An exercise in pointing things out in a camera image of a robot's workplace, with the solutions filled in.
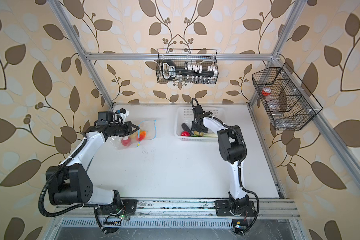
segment wire basket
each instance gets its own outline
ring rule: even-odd
[[[266,68],[252,74],[253,85],[275,130],[301,130],[321,110],[322,106],[309,88],[301,86],[289,77],[291,68]],[[304,97],[311,96],[318,103],[312,106]]]
[[[157,54],[158,83],[216,84],[217,50],[159,48]]]

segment red tomato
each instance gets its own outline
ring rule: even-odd
[[[123,145],[123,146],[128,146],[129,144],[131,143],[131,138],[130,137],[128,137],[127,139],[122,139],[121,140],[121,144]]]
[[[136,141],[141,141],[145,138],[145,136],[147,135],[146,131],[141,131],[137,136],[136,136]]]
[[[183,132],[181,133],[181,136],[182,136],[182,137],[189,137],[190,134],[189,134],[189,132],[187,132],[187,131],[183,131]]]

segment plastic container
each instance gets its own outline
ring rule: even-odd
[[[209,108],[204,107],[205,112],[212,112],[213,116],[225,122],[225,111],[223,108]],[[193,111],[192,107],[180,107],[177,109],[176,118],[175,118],[175,136],[182,141],[198,141],[198,142],[217,142],[217,137],[183,137],[181,136],[182,123],[188,125],[189,128],[192,126],[193,121]]]

